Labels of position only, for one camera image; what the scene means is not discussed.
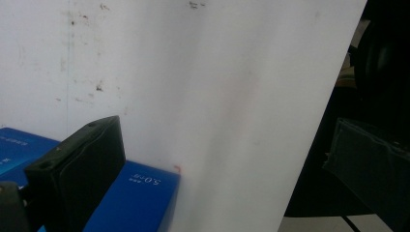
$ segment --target white surface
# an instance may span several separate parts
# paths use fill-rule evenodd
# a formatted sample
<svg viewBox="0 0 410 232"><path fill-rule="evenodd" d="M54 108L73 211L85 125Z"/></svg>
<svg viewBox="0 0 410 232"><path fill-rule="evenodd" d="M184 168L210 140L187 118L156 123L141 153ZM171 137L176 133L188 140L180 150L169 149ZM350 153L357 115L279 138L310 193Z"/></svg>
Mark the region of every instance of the white surface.
<svg viewBox="0 0 410 232"><path fill-rule="evenodd" d="M130 160L181 167L172 231L207 232L278 229L365 4L1 2L0 124L119 114Z"/></svg>

